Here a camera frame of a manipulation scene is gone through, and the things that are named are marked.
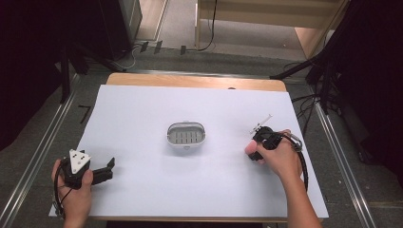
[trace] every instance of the small bowl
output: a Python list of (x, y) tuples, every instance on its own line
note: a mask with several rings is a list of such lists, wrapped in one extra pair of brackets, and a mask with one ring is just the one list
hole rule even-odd
[(174, 148), (188, 150), (198, 147), (205, 140), (204, 127), (200, 123), (173, 123), (167, 132), (168, 143)]

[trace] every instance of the left hand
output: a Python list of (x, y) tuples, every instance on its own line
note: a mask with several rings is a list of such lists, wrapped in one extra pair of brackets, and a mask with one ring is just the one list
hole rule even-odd
[[(53, 165), (51, 178), (54, 181), (57, 168), (60, 165), (60, 160), (57, 160)], [(91, 210), (91, 184), (93, 181), (93, 173), (87, 170), (82, 179), (80, 189), (72, 189), (71, 192), (63, 200), (63, 208), (65, 210), (65, 227), (84, 227), (89, 211)], [(68, 193), (70, 188), (65, 186), (65, 181), (62, 175), (58, 179), (58, 191), (60, 200)]]

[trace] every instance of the handheld controller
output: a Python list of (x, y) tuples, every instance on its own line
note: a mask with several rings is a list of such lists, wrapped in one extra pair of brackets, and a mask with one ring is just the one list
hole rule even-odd
[(291, 145), (299, 156), (299, 160), (302, 166), (305, 189), (308, 190), (308, 171), (305, 159), (302, 154), (302, 141), (293, 134), (275, 132), (272, 130), (272, 128), (268, 126), (263, 126), (263, 124), (267, 122), (271, 117), (272, 115), (269, 115), (268, 118), (266, 118), (263, 122), (258, 123), (258, 125), (254, 127), (253, 130), (250, 132), (251, 134), (255, 132), (255, 135), (248, 146), (246, 146), (245, 153), (252, 161), (264, 163), (264, 158), (258, 151), (256, 151), (257, 144), (261, 143), (263, 147), (267, 150), (274, 150), (278, 147), (278, 144), (283, 138), (287, 139), (291, 142)]
[[(55, 177), (54, 177), (54, 199), (53, 205), (56, 209), (56, 215), (59, 217), (64, 217), (64, 209), (62, 206), (63, 199), (67, 197), (70, 193), (71, 189), (80, 189), (82, 185), (82, 179), (84, 173), (89, 168), (91, 157), (83, 151), (70, 150), (69, 158), (64, 158), (61, 160), (59, 167), (57, 168)], [(97, 169), (92, 171), (93, 173), (93, 181), (92, 185), (110, 180), (113, 178), (112, 168), (115, 166), (115, 158), (112, 158), (110, 162), (106, 165), (105, 168)], [(58, 180), (60, 176), (60, 172), (63, 171), (64, 177), (64, 186), (58, 186)], [(62, 198), (59, 199), (59, 187), (68, 187), (70, 191)]]

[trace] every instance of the white tabletop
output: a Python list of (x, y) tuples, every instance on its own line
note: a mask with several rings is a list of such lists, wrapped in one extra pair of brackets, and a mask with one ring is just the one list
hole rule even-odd
[[(102, 85), (78, 150), (91, 169), (114, 157), (114, 177), (93, 187), (97, 219), (272, 220), (287, 216), (281, 183), (244, 154), (250, 130), (269, 114), (276, 131), (302, 139), (287, 92)], [(166, 140), (177, 122), (202, 124), (205, 142), (178, 150)], [(309, 198), (328, 218), (305, 145)]]

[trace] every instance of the wooden table edge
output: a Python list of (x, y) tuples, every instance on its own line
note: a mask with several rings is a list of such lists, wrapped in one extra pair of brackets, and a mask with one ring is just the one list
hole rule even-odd
[(265, 79), (243, 79), (231, 77), (212, 77), (203, 75), (112, 73), (106, 82), (114, 86), (174, 86), (235, 88), (263, 91), (286, 92), (283, 81)]

